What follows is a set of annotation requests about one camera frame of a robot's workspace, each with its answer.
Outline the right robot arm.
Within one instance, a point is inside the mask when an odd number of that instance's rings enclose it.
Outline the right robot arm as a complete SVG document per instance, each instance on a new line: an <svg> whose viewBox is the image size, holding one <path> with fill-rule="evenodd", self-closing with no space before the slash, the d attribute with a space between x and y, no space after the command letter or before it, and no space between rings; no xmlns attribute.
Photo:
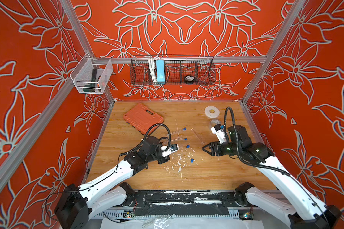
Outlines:
<svg viewBox="0 0 344 229"><path fill-rule="evenodd" d="M240 207L254 205L279 219L291 229L333 229L342 213L326 205L291 175L263 143L252 143L243 126L226 128L216 124L211 131L218 138L202 147L211 156L237 156L245 165L257 168L284 195L284 203L249 182L235 189L234 201Z"/></svg>

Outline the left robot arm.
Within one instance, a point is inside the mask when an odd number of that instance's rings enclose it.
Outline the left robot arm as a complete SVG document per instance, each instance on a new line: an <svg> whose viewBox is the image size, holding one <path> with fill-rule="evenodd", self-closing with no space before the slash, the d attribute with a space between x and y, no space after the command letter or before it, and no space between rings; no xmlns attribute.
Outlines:
<svg viewBox="0 0 344 229"><path fill-rule="evenodd" d="M108 172L80 186L69 185L61 192L54 209L61 227L82 229L97 214L124 202L133 202L134 190L126 180L146 169L150 162L168 162L170 155L179 149L178 144L164 146L158 138L150 136L134 149L122 153L123 159Z"/></svg>

